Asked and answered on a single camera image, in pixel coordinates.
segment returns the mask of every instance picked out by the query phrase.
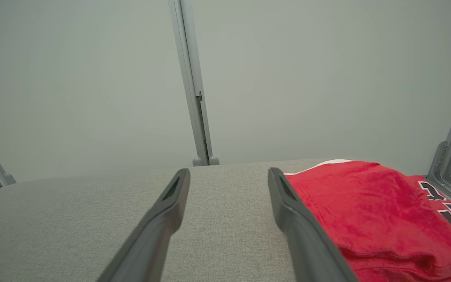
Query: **gray fabric surface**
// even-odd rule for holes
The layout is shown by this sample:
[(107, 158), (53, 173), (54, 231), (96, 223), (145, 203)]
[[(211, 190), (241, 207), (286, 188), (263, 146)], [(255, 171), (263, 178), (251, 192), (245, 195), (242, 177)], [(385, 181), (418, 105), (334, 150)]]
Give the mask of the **gray fabric surface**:
[[(162, 280), (294, 280), (267, 170), (298, 172), (322, 161), (191, 168), (186, 212)], [(95, 280), (176, 171), (1, 188), (0, 280)]]

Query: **red fabric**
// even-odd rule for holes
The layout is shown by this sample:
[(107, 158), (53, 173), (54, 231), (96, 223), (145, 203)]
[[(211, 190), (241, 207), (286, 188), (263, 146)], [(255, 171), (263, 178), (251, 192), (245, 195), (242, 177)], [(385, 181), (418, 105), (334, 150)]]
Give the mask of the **red fabric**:
[(361, 281), (451, 281), (447, 208), (423, 177), (358, 161), (286, 177)]

